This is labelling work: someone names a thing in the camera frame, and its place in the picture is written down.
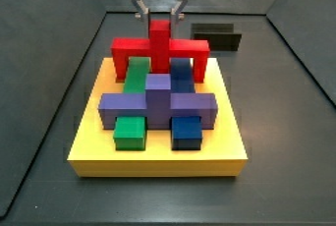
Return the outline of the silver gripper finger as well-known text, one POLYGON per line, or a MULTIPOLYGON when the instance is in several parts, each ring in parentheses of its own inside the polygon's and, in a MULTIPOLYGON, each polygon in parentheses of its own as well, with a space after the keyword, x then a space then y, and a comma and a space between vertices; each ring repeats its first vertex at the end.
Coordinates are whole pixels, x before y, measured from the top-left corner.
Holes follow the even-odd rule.
POLYGON ((142 0, 130 0, 130 3, 136 9, 134 18, 142 22, 145 35, 149 35, 149 8, 145 6, 142 0))
POLYGON ((177 0, 174 6, 170 9, 170 36, 176 36, 177 24, 184 20, 182 10, 186 6, 188 0, 177 0))

